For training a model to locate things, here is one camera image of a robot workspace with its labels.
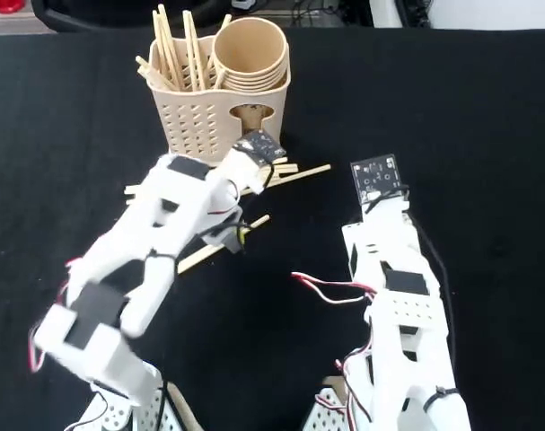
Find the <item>white plastic bracket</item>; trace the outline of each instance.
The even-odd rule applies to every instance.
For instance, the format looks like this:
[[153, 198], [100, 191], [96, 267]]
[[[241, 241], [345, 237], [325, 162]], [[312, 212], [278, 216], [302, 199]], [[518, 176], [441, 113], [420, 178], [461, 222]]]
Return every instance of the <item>white plastic bracket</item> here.
[[[156, 429], [156, 420], [161, 400], [160, 390], [156, 392], [151, 403], [145, 407], [135, 407], [125, 398], [119, 397], [110, 391], [105, 391], [102, 388], [99, 388], [99, 392], [108, 403], [106, 412], [97, 420], [76, 427], [75, 431], [121, 431], [127, 426], [131, 414], [131, 431], [154, 431]], [[106, 404], [102, 398], [98, 394], [95, 395], [80, 421], [83, 422], [97, 418], [105, 407]], [[164, 402], [160, 431], [184, 431], [168, 400]]]
[[[382, 311], [391, 316], [391, 323], [437, 330], [443, 336], [448, 334], [444, 303], [438, 297], [382, 290], [378, 294], [378, 303]], [[371, 307], [367, 307], [366, 314], [370, 311]]]

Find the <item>beige plastic caddy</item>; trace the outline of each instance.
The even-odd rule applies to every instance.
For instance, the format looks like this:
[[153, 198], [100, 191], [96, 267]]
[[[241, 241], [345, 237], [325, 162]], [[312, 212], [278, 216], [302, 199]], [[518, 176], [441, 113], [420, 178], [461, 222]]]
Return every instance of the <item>beige plastic caddy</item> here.
[[[291, 80], [289, 48], [280, 28], [250, 17], [224, 22], [215, 36], [200, 39], [185, 20], [185, 32], [192, 40], [173, 39], [181, 80], [172, 79], [184, 88], [171, 91], [147, 76], [170, 151], [216, 165], [253, 129], [264, 128], [279, 142]], [[163, 70], [158, 43], [157, 37], [149, 63]]]

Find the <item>robotic arm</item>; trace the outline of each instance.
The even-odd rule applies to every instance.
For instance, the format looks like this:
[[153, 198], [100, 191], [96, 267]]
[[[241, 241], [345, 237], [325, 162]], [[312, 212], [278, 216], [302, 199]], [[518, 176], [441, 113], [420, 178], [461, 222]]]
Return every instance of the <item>robotic arm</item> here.
[[[134, 406], [148, 405], [162, 377], [130, 350], [126, 337], [145, 333], [193, 238], [240, 249], [240, 193], [245, 187], [260, 193], [259, 168], [284, 153], [266, 133], [252, 132], [213, 170], [196, 159], [163, 155], [136, 201], [72, 263], [66, 304], [50, 308], [35, 334], [36, 346], [85, 381]], [[101, 282], [133, 259], [144, 262], [144, 277], [128, 295]]]
[[338, 409], [317, 395], [303, 429], [317, 429], [314, 421], [324, 422], [331, 409], [344, 422], [333, 429], [469, 431], [446, 342], [440, 284], [421, 254], [395, 158], [353, 163], [352, 172], [362, 221], [343, 226], [342, 233], [353, 282], [375, 291], [364, 314], [369, 330], [365, 346], [341, 364], [345, 405]]

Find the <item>utensil holder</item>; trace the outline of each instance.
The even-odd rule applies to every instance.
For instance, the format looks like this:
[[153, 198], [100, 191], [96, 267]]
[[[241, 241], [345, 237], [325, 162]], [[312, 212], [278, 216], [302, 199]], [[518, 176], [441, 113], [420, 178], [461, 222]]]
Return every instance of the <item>utensil holder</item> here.
[[[207, 63], [207, 57], [212, 53], [213, 39], [214, 36], [198, 39], [200, 50], [205, 56], [203, 64]], [[278, 87], [265, 92], [244, 93], [220, 89], [190, 92], [186, 40], [173, 41], [187, 91], [170, 92], [147, 81], [172, 153], [196, 157], [211, 165], [220, 163], [234, 142], [242, 136], [242, 120], [231, 113], [235, 107], [242, 105], [264, 105], [271, 108], [272, 114], [262, 119], [261, 127], [280, 142], [286, 91], [291, 80], [290, 65]], [[156, 41], [150, 47], [149, 63], [154, 68], [159, 66]], [[207, 71], [210, 86], [215, 83], [215, 73], [214, 68]]]

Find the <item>black tablecloth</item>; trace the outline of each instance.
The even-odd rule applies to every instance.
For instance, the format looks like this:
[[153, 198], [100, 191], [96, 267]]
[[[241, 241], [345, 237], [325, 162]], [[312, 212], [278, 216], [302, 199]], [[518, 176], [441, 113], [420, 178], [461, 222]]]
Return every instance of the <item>black tablecloth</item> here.
[[[545, 426], [545, 31], [288, 31], [283, 145], [333, 171], [266, 192], [246, 256], [185, 274], [136, 351], [166, 357], [211, 430], [297, 429], [321, 378], [365, 337], [290, 270], [345, 278], [349, 163], [395, 153], [450, 271], [457, 380], [476, 430]], [[0, 38], [0, 429], [60, 430], [90, 393], [30, 325], [166, 143], [136, 75], [148, 32]]]

